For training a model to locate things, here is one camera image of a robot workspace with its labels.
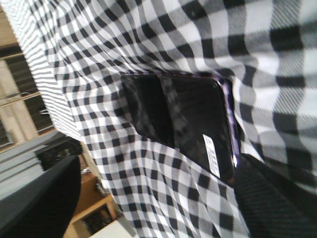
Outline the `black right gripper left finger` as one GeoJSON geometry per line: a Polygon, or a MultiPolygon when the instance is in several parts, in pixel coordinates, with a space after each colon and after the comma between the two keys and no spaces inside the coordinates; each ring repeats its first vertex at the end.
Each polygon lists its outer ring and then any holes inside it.
{"type": "Polygon", "coordinates": [[[78,156],[67,156],[0,201],[2,238],[61,238],[81,191],[78,156]]]}

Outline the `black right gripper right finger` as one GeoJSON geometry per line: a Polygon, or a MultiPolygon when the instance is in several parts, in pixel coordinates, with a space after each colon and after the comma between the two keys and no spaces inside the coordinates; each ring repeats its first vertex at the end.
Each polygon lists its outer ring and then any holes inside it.
{"type": "Polygon", "coordinates": [[[253,238],[315,238],[317,197],[254,157],[238,161],[234,192],[253,238]]]}

